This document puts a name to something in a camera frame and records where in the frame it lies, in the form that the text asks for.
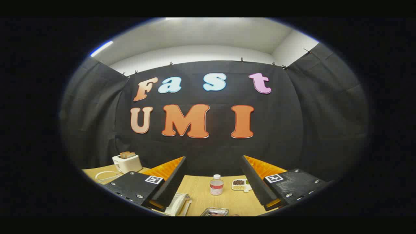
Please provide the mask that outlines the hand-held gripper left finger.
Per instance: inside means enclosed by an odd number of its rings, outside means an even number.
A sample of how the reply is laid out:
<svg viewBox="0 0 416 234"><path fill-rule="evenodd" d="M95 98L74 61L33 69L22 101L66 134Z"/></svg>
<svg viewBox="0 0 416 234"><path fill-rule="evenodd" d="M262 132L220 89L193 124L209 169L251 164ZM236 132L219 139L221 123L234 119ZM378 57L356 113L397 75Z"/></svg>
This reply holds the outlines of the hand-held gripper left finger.
<svg viewBox="0 0 416 234"><path fill-rule="evenodd" d="M186 174L186 159L180 157L145 172L127 172L103 187L138 206L165 212Z"/></svg>

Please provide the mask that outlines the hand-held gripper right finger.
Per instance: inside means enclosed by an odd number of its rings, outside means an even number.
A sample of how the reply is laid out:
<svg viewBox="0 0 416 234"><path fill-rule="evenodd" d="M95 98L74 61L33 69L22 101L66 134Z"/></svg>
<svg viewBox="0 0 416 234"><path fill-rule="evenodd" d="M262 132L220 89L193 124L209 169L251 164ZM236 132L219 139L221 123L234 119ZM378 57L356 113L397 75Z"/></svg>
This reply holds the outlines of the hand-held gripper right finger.
<svg viewBox="0 0 416 234"><path fill-rule="evenodd" d="M299 203L334 182L300 168L287 170L246 155L240 157L240 168L266 211Z"/></svg>

